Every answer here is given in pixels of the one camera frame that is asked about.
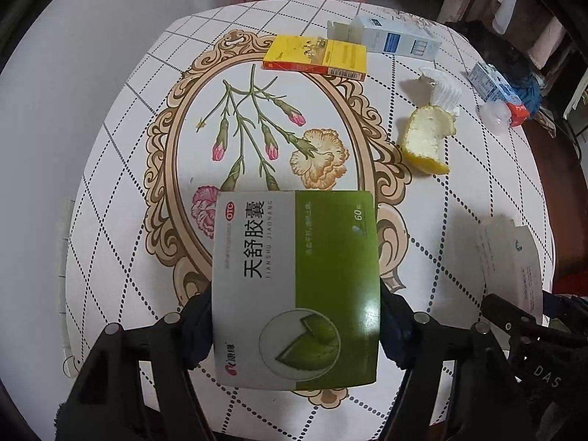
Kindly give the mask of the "white pink toothpaste box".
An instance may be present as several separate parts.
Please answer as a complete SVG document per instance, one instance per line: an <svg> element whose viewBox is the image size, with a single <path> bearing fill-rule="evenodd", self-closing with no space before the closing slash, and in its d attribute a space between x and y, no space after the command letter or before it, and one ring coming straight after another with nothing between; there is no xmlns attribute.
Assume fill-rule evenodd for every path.
<svg viewBox="0 0 588 441"><path fill-rule="evenodd" d="M488 294L496 294L542 322L543 295L538 251L527 226L504 215L478 226L476 247Z"/></svg>

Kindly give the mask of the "green white medicine box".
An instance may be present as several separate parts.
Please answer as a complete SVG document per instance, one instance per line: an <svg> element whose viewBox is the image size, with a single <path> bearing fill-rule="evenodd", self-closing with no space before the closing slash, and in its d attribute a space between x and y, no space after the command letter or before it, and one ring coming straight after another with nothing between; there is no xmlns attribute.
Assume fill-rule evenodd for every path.
<svg viewBox="0 0 588 441"><path fill-rule="evenodd" d="M315 390L375 382L381 302L373 195L224 192L211 303L222 384Z"/></svg>

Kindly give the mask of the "clear plastic cup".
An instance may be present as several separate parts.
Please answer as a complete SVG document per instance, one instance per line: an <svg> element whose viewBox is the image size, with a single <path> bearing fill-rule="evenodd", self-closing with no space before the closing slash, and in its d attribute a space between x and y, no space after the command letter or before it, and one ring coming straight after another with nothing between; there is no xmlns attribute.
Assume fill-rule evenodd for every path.
<svg viewBox="0 0 588 441"><path fill-rule="evenodd" d="M511 124L511 112L504 101L486 101L478 110L483 125L494 135L507 132Z"/></svg>

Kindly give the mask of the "yellow fruit peel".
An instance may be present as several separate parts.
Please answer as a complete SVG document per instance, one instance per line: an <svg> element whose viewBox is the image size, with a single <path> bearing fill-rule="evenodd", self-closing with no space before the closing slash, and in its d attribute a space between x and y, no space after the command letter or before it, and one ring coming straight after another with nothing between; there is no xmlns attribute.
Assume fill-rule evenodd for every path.
<svg viewBox="0 0 588 441"><path fill-rule="evenodd" d="M399 141L403 158L420 172L428 175L449 173L448 163L441 157L447 137L456 134L455 117L437 105L424 105L410 115Z"/></svg>

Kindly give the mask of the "blue red milk carton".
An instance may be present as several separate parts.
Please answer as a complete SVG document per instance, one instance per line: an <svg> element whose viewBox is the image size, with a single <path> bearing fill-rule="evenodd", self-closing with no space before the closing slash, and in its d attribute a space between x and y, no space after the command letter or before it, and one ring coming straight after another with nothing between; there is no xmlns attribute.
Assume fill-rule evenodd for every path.
<svg viewBox="0 0 588 441"><path fill-rule="evenodd" d="M486 103L502 101L510 111L510 125L520 126L529 117L530 112L500 72L486 63L477 62L467 76L472 87Z"/></svg>

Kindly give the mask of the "crumpled white paper leaflet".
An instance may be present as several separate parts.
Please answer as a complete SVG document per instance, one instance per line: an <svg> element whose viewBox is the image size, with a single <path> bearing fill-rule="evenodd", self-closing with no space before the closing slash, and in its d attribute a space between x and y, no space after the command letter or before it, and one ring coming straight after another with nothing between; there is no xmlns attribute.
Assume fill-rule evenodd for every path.
<svg viewBox="0 0 588 441"><path fill-rule="evenodd" d="M435 68L422 67L420 80L431 88L431 105L442 108L455 118L459 116L458 106L462 98L462 89L456 79Z"/></svg>

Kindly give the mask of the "white patterned tablecloth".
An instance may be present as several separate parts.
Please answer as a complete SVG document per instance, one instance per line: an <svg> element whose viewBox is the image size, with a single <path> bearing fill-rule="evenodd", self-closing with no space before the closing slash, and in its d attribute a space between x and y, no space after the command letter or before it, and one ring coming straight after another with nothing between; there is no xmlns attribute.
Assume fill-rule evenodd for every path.
<svg viewBox="0 0 588 441"><path fill-rule="evenodd" d="M529 440L553 236L472 40L360 3L175 22L83 172L61 440Z"/></svg>

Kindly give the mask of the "white blue carton box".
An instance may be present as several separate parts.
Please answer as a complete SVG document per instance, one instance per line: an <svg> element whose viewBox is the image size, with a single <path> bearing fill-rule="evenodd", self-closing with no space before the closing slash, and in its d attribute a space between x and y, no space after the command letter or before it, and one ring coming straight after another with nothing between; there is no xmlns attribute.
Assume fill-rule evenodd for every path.
<svg viewBox="0 0 588 441"><path fill-rule="evenodd" d="M433 61L441 40L427 28L402 20L359 15L349 23L327 22L327 38L363 45L369 53L383 53Z"/></svg>

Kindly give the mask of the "yellow red small box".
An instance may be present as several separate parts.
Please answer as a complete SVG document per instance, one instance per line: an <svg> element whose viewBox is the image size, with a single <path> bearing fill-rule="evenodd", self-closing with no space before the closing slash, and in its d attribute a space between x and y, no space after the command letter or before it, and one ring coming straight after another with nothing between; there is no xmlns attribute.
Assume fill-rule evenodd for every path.
<svg viewBox="0 0 588 441"><path fill-rule="evenodd" d="M364 81L367 48L321 37L278 35L262 66L265 70L300 72Z"/></svg>

